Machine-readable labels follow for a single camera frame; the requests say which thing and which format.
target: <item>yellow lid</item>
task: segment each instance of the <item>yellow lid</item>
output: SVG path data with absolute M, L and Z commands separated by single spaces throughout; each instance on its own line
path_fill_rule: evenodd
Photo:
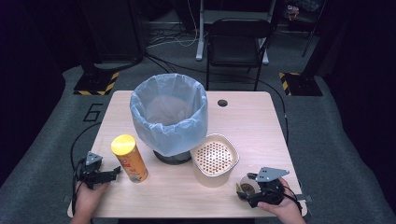
M 125 156 L 136 146 L 136 141 L 129 134 L 122 134 L 116 137 L 111 143 L 111 150 L 116 156 Z

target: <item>plastic trash bag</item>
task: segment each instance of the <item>plastic trash bag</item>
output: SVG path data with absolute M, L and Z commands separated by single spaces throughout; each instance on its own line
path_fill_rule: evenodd
M 151 77 L 134 90 L 130 107 L 139 138 L 165 157 L 187 152 L 206 138 L 206 92 L 191 77 Z

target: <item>black and yellow tape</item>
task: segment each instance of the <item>black and yellow tape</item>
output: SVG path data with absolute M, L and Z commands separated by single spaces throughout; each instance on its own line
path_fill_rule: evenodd
M 106 89 L 99 90 L 99 91 L 89 91 L 89 90 L 74 91 L 74 94 L 77 94 L 77 95 L 109 95 L 111 90 L 114 88 L 114 85 L 116 83 L 117 77 L 119 77 L 119 74 L 120 73 L 113 74 L 113 76 L 111 77 L 111 79 L 108 82 Z
M 282 82 L 283 90 L 285 91 L 286 95 L 291 95 L 289 83 L 286 80 L 286 75 L 294 75 L 299 76 L 299 73 L 279 73 L 280 81 Z

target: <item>dark curtain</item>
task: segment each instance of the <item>dark curtain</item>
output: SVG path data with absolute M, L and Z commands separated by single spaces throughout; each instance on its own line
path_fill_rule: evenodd
M 100 62 L 87 19 L 78 1 L 22 0 L 62 71 L 81 65 L 84 61 Z
M 396 6 L 392 1 L 351 2 L 344 41 L 325 80 L 346 134 L 396 211 Z
M 36 14 L 49 8 L 36 7 Z M 52 33 L 43 37 L 35 15 L 21 0 L 2 1 L 0 7 L 0 184 L 18 164 L 50 116 L 64 91 L 64 78 L 54 49 L 47 43 L 60 28 L 54 18 L 42 19 Z M 69 52 L 62 43 L 61 53 Z
M 332 69 L 328 67 L 332 66 L 333 59 L 338 53 L 339 42 L 342 41 L 346 26 L 349 24 L 351 9 L 350 0 L 327 1 L 318 24 L 320 39 L 302 72 L 302 76 L 326 76 L 331 72 Z

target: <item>human hand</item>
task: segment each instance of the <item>human hand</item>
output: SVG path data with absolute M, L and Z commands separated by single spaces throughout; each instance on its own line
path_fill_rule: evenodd
M 110 182 L 97 189 L 89 189 L 85 183 L 78 182 L 76 212 L 71 223 L 89 223 Z
M 288 182 L 282 177 L 279 178 L 280 183 L 285 186 L 285 194 L 290 197 L 294 197 L 290 190 Z M 300 209 L 297 204 L 291 199 L 285 197 L 279 205 L 259 202 L 257 204 L 262 210 L 270 212 L 276 215 L 284 224 L 300 224 L 305 223 L 305 220 L 301 216 Z

